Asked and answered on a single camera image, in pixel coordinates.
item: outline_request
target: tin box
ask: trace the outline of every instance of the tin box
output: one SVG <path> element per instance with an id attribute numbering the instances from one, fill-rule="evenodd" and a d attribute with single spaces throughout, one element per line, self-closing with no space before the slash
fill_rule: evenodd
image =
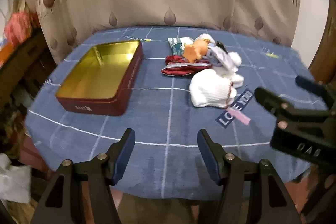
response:
<path id="1" fill-rule="evenodd" d="M 56 93 L 67 111 L 122 115 L 142 60 L 139 40 L 93 46 Z"/>

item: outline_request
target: blue gripper pad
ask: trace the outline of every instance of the blue gripper pad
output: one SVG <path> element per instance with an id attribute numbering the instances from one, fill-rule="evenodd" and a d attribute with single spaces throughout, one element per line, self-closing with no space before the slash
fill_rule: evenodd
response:
<path id="1" fill-rule="evenodd" d="M 221 185 L 222 177 L 220 176 L 220 170 L 223 162 L 218 162 L 216 155 L 213 153 L 209 145 L 215 145 L 209 137 L 206 130 L 201 129 L 197 133 L 197 144 L 199 151 L 201 152 L 202 158 L 204 160 L 205 166 L 208 170 L 210 178 L 217 184 Z"/>
<path id="2" fill-rule="evenodd" d="M 117 184 L 119 180 L 122 179 L 128 161 L 131 157 L 134 145 L 135 145 L 135 132 L 134 130 L 128 128 L 124 135 L 122 136 L 121 140 L 117 143 L 119 148 L 119 154 L 114 162 L 114 174 L 112 180 L 114 184 Z"/>

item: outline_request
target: white sock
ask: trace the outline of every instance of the white sock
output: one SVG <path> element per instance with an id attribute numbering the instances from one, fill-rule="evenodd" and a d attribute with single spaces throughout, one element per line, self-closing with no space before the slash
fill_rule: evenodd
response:
<path id="1" fill-rule="evenodd" d="M 191 101 L 195 107 L 225 108 L 233 103 L 237 91 L 231 81 L 216 74 L 213 69 L 202 70 L 191 79 Z"/>
<path id="2" fill-rule="evenodd" d="M 233 83 L 234 88 L 239 88 L 244 83 L 244 77 L 239 74 L 231 73 L 224 67 L 212 66 L 212 69 L 222 78 L 227 78 Z"/>

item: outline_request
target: white cloth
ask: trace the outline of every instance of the white cloth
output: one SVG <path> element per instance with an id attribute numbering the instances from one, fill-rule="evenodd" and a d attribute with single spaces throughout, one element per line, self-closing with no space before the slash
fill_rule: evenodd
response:
<path id="1" fill-rule="evenodd" d="M 195 39 L 195 41 L 199 39 L 209 39 L 210 43 L 214 43 L 216 45 L 216 41 L 208 33 L 202 33 L 199 37 Z"/>
<path id="2" fill-rule="evenodd" d="M 231 81 L 216 74 L 213 69 L 202 70 L 191 79 L 191 101 L 195 107 L 215 106 L 225 108 L 232 104 L 237 91 Z"/>

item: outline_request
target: black toy ear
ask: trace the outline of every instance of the black toy ear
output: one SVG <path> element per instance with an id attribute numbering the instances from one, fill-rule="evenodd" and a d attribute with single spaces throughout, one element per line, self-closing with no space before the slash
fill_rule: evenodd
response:
<path id="1" fill-rule="evenodd" d="M 223 51 L 225 51 L 226 54 L 228 54 L 228 51 L 226 50 L 226 48 L 224 47 L 224 44 L 221 41 L 217 41 L 216 46 L 221 48 Z"/>

